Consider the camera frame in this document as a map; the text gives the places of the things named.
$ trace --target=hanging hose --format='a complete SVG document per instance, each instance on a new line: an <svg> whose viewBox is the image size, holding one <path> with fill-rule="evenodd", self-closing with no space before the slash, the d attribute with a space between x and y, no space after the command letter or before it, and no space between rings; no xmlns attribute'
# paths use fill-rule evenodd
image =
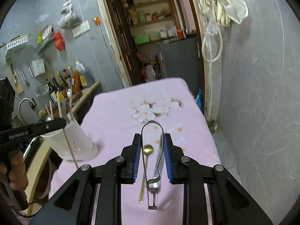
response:
<svg viewBox="0 0 300 225"><path fill-rule="evenodd" d="M216 20L215 2L214 1L212 2L212 19L213 19L214 23L216 24L217 33L219 34L220 49L219 49L219 52L218 52L217 56L214 59L208 59L208 58L206 58L206 56L205 56L205 45L206 45L206 40L208 38L208 29L207 29L206 32L204 33L204 38L203 38L203 41L202 41L202 50L201 51L202 51L203 59L206 60L208 63L213 63L216 60L218 60L220 58L220 56L222 54L222 50L223 50L223 39L222 39L220 28L219 28L219 26L217 24L217 20Z"/></svg>

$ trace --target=faucet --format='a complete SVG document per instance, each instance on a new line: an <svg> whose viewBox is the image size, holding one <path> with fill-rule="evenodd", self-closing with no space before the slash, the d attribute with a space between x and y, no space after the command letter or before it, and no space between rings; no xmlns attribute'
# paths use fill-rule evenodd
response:
<svg viewBox="0 0 300 225"><path fill-rule="evenodd" d="M25 123L26 125L28 125L28 123L25 121L25 119L24 119L24 117L23 117L23 115L22 115L22 113L21 113L21 104L22 104L23 101L30 101L31 104L32 104L33 106L36 105L36 104L35 104L35 102L34 102L32 99L27 98L27 97L23 98L23 99L20 101L20 103L19 103L19 107L18 107L18 109L19 109L19 114L20 114L22 120L24 121L24 123Z"/></svg>

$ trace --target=pink tablecloth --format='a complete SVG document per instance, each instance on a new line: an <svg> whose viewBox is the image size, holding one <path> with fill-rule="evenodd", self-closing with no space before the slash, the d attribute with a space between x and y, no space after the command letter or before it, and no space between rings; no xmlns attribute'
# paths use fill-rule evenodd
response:
<svg viewBox="0 0 300 225"><path fill-rule="evenodd" d="M205 118L182 79L170 78L119 91L99 94L86 114L82 129L100 152L88 162L91 166L105 164L121 154L124 146L131 145L134 134L140 133L143 123L154 119L161 123L164 132L170 133L175 145L185 155L200 164L213 167L220 163L214 140ZM153 176L161 131L154 124L144 129L144 144L151 144L154 153L149 157L148 179ZM63 161L51 182L52 196L74 173L73 162ZM143 179L140 162L134 185L122 186L122 223L127 225L182 224L183 187L171 185L163 169L158 210L148 210L145 191L144 202L138 202Z"/></svg>

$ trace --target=red bag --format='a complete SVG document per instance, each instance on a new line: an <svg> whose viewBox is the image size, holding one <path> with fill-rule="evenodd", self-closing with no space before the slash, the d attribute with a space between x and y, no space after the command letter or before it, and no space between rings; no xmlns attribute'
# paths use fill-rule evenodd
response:
<svg viewBox="0 0 300 225"><path fill-rule="evenodd" d="M56 49L58 49L59 51L62 51L65 47L65 42L64 39L62 38L62 35L59 31L57 31L54 34L54 38L55 38L55 47Z"/></svg>

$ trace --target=gold spoon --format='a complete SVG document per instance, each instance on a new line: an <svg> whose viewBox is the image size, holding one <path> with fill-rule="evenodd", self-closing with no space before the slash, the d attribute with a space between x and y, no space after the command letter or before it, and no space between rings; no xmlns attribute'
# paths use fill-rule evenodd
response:
<svg viewBox="0 0 300 225"><path fill-rule="evenodd" d="M146 156L146 162L145 162L145 170L147 170L147 165L148 165L148 157L154 152L154 148L152 145L145 145L143 148L143 153ZM144 192L145 192L145 173L143 175L143 182L142 182L142 187L141 187L141 192L139 194L139 203L143 203L143 198L144 198Z"/></svg>

